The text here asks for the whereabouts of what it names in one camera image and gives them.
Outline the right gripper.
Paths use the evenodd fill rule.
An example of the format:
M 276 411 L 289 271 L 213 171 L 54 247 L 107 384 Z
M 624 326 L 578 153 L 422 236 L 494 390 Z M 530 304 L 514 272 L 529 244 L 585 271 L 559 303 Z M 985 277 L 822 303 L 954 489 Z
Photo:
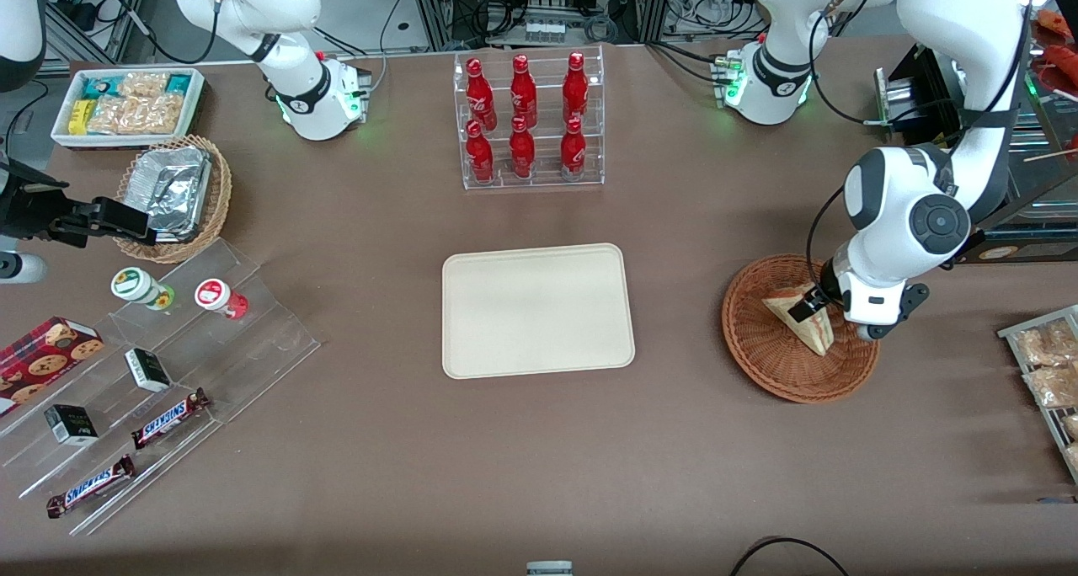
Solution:
M 41 238 L 85 248 L 92 231 L 96 236 L 157 245 L 157 231 L 150 227 L 150 216 L 127 204 L 103 196 L 93 198 L 89 218 L 71 214 L 77 201 L 64 193 L 69 182 L 20 162 L 3 162 L 3 177 L 1 234 L 6 237 Z

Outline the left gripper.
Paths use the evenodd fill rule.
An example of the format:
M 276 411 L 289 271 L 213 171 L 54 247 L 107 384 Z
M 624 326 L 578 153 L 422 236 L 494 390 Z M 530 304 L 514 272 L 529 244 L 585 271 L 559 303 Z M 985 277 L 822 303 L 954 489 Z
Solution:
M 787 315 L 794 323 L 805 323 L 816 312 L 839 304 L 846 321 L 854 324 L 857 335 L 874 342 L 909 320 L 930 294 L 927 285 L 921 283 L 873 287 L 855 276 L 846 261 L 832 258 L 825 261 L 821 283 L 806 284 Z

